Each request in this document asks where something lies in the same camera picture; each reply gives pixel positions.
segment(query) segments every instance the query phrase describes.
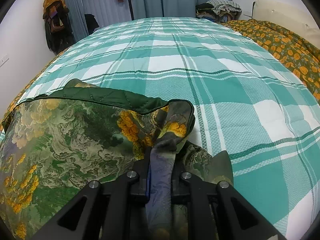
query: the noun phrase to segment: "plaid bedsheet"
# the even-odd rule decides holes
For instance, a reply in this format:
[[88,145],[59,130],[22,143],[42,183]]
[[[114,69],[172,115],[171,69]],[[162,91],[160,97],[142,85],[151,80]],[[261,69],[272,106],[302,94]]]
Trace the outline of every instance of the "plaid bedsheet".
[[319,212],[320,107],[252,40],[205,19],[111,25],[56,59],[20,102],[73,78],[191,101],[196,124],[189,140],[212,155],[228,151],[235,188],[287,239],[300,239]]

